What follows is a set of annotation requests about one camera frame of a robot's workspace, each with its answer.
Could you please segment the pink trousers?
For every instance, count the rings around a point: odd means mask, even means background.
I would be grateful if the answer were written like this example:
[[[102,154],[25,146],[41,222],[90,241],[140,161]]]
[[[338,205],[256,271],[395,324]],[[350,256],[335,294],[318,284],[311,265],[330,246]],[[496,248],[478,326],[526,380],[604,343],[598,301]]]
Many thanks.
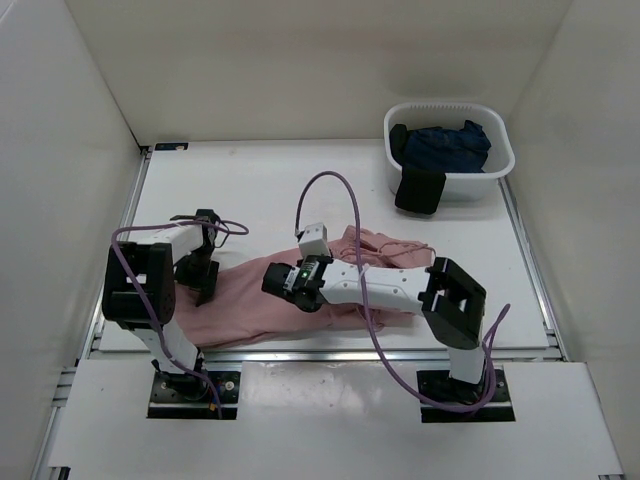
[[[355,264],[355,227],[345,228],[341,238],[329,242],[336,259]],[[365,264],[391,269],[428,267],[435,250],[425,243],[399,240],[382,233],[361,230]],[[218,274],[214,297],[196,306],[197,294],[176,284],[174,320],[194,345],[226,348],[284,338],[314,331],[366,330],[359,305],[323,306],[305,313],[295,305],[261,291],[262,278],[271,262],[294,264],[296,248],[256,258]],[[405,326],[411,316],[397,311],[371,310],[376,331],[386,326]]]

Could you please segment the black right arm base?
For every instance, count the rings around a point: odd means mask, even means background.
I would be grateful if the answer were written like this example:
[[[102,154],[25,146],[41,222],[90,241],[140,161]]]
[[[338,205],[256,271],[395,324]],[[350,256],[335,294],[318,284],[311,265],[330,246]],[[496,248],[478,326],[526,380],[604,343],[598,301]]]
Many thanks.
[[[510,391],[503,369],[495,370],[496,387],[490,402],[476,412],[454,413],[421,404],[421,422],[446,423],[504,423],[515,422]],[[417,386],[420,394],[452,406],[468,406],[479,401],[488,391],[485,384],[466,384],[450,379],[446,370],[418,370]]]

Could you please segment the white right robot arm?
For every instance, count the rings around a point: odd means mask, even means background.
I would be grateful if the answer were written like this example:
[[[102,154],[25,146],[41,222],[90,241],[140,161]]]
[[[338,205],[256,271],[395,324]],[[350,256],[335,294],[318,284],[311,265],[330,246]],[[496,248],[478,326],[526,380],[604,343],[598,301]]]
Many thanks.
[[[271,263],[261,290],[300,310],[357,304],[423,317],[435,339],[447,347],[449,387],[470,400],[486,384],[481,326],[486,290],[453,260],[438,257],[430,267],[362,267],[309,255],[297,265]]]

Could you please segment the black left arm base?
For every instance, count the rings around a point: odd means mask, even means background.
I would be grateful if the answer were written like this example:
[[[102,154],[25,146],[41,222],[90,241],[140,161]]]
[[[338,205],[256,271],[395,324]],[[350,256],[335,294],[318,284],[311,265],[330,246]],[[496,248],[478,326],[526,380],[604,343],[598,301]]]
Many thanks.
[[[184,372],[161,372],[157,360],[152,361],[154,379],[150,390],[149,419],[235,420],[240,396],[241,372],[207,371],[220,402],[217,403],[208,384]]]

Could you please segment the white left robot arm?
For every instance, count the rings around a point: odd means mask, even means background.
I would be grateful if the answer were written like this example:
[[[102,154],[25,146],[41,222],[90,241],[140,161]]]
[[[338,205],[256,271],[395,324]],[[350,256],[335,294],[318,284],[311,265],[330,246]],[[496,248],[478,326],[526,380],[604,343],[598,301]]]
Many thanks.
[[[122,241],[131,227],[111,236],[102,297],[104,317],[131,332],[148,348],[156,370],[176,375],[175,388],[188,400],[206,395],[210,377],[198,347],[174,319],[176,286],[195,294],[195,305],[212,300],[219,264],[212,260],[216,227],[195,220],[138,226],[150,235]]]

